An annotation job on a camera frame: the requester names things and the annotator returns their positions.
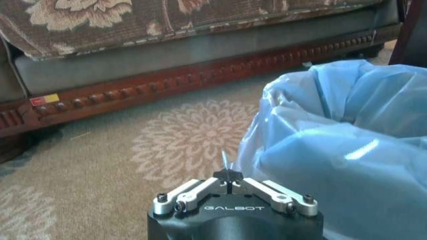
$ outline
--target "rug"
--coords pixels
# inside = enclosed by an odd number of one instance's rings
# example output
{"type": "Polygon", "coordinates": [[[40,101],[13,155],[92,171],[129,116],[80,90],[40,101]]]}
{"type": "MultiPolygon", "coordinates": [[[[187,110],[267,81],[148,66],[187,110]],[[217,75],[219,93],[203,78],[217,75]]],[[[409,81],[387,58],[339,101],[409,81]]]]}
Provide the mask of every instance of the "rug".
{"type": "MultiPolygon", "coordinates": [[[[387,64],[395,42],[375,64],[387,64]]],[[[229,159],[280,73],[72,122],[0,164],[0,240],[147,239],[153,197],[229,159]]]]}

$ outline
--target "label sticker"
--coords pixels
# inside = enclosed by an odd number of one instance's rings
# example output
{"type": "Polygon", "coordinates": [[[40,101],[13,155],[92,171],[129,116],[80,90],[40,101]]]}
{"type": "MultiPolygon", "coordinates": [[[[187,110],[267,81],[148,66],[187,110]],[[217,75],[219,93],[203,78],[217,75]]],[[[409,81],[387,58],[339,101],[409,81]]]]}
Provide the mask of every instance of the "label sticker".
{"type": "Polygon", "coordinates": [[[56,93],[29,99],[32,106],[40,106],[43,104],[57,102],[59,100],[60,100],[60,97],[56,93]]]}

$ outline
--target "robotic hand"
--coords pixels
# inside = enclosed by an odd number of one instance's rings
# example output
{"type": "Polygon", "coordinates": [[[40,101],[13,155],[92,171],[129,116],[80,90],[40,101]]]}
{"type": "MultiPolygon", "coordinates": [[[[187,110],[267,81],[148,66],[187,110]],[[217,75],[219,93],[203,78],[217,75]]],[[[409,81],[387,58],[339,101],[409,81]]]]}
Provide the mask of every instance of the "robotic hand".
{"type": "Polygon", "coordinates": [[[148,240],[321,240],[323,215],[311,195],[225,168],[152,200],[148,240]]]}

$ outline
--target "yellow sticker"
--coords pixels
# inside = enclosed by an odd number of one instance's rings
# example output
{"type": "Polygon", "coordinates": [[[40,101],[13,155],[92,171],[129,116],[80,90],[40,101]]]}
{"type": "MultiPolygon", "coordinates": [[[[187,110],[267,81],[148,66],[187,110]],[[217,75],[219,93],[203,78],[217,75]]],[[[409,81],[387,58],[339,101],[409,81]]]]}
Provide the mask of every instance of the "yellow sticker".
{"type": "Polygon", "coordinates": [[[57,95],[56,93],[44,96],[44,101],[45,101],[47,104],[48,104],[48,103],[57,102],[59,100],[60,100],[60,97],[59,97],[59,95],[57,95]]]}

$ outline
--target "trash can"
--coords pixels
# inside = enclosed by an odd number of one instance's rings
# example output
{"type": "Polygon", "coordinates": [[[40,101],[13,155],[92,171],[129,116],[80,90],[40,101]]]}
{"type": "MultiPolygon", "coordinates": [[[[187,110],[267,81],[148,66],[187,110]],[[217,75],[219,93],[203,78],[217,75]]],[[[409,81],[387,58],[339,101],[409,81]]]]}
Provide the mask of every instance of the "trash can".
{"type": "Polygon", "coordinates": [[[337,61],[267,84],[232,168],[312,194],[328,239],[427,239],[427,69],[337,61]]]}

